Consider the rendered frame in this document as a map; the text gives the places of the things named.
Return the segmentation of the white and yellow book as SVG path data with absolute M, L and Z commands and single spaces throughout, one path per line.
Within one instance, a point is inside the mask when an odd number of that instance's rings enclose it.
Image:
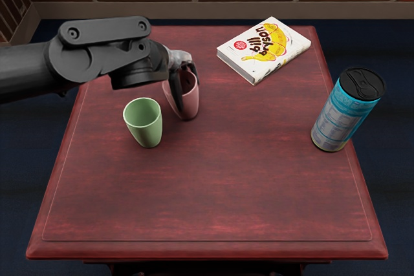
M 310 47 L 311 40 L 271 16 L 217 47 L 217 57 L 257 85 Z

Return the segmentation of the pink cup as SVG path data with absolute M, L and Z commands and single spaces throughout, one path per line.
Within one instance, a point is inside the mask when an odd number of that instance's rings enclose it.
M 196 117 L 199 111 L 199 86 L 197 84 L 197 78 L 191 71 L 187 70 L 180 70 L 179 78 L 182 89 L 182 111 L 179 111 L 175 105 L 168 80 L 162 82 L 162 90 L 174 113 L 181 120 L 191 120 Z

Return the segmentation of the blue can with black lid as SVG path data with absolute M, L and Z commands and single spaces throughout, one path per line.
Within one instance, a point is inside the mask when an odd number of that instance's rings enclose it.
M 310 132 L 312 142 L 327 152 L 343 149 L 385 91 L 384 80 L 372 70 L 343 71 Z

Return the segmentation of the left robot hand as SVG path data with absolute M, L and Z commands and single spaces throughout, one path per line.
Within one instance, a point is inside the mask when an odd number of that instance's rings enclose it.
M 196 77 L 197 84 L 199 84 L 197 69 L 192 55 L 189 52 L 184 50 L 170 50 L 169 48 L 166 50 L 168 52 L 168 83 L 171 95 L 173 96 L 176 107 L 180 112 L 182 112 L 184 104 L 182 100 L 182 87 L 179 78 L 179 71 L 190 69 Z

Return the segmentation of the green cup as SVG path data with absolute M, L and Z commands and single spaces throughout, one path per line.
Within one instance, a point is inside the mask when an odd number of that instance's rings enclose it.
M 123 119 L 135 140 L 145 148 L 156 147 L 162 138 L 162 112 L 152 98 L 137 98 L 124 108 Z

